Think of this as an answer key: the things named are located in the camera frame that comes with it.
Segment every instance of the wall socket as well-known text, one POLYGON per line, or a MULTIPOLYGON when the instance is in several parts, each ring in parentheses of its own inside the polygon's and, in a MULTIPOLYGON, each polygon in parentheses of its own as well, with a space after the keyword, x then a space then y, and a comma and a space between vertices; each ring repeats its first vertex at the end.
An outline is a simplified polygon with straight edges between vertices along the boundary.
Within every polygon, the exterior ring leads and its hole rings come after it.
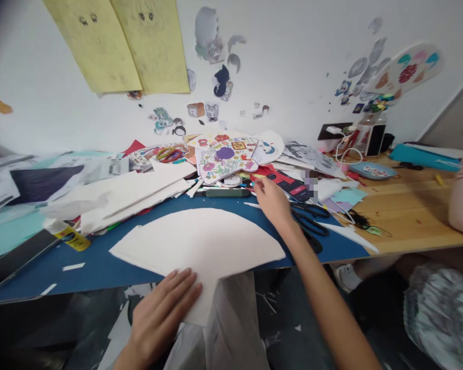
POLYGON ((327 132, 326 129, 329 127, 329 126, 335 126, 335 127, 339 127, 341 129, 344 129, 345 127, 350 127, 353 125, 353 122, 345 122, 345 123, 326 123, 323 125, 323 127, 321 127, 320 129, 320 132, 319 132, 319 136, 318 136, 318 140, 331 140, 331 139, 342 139, 343 138, 343 135, 341 134, 332 134, 330 132, 327 132))

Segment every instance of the glue bottle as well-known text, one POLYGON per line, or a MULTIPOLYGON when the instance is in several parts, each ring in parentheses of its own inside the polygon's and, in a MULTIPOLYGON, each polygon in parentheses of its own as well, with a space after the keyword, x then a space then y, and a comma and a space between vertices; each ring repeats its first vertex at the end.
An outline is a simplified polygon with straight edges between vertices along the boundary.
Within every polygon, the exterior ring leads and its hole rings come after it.
POLYGON ((91 245, 89 240, 75 231, 72 226, 65 223, 64 221, 54 218, 47 218, 43 222, 43 229, 48 231, 51 235, 56 236, 66 244, 70 245, 78 252, 82 252, 84 249, 89 247, 89 245, 91 245))

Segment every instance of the smartphone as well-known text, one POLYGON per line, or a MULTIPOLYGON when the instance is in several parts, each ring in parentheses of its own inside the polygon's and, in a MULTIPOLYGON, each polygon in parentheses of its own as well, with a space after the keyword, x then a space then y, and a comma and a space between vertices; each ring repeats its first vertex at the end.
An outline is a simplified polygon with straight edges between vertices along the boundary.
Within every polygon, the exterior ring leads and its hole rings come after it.
POLYGON ((0 257, 0 285, 13 278, 30 262, 60 242, 46 230, 41 230, 24 243, 0 257))

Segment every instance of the hand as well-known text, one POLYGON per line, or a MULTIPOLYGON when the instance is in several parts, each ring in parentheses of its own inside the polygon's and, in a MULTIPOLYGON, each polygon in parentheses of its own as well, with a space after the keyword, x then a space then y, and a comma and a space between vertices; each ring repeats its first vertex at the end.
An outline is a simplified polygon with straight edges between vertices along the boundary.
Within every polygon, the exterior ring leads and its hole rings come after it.
POLYGON ((255 182, 254 191, 262 211, 276 229, 295 224, 290 202, 278 185, 267 177, 261 177, 255 182))
POLYGON ((202 284, 192 287, 196 278, 190 269, 174 271, 134 308, 132 333, 114 370, 145 369, 160 357, 201 294, 202 284))

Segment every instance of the yellow paper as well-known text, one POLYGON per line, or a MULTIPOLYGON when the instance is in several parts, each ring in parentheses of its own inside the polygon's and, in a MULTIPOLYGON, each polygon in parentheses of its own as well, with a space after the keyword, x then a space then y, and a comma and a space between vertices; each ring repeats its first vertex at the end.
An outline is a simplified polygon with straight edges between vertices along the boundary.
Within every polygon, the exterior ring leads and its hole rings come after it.
POLYGON ((189 93, 175 0, 112 0, 145 94, 189 93))
POLYGON ((110 0, 43 0, 91 91, 141 90, 110 0))

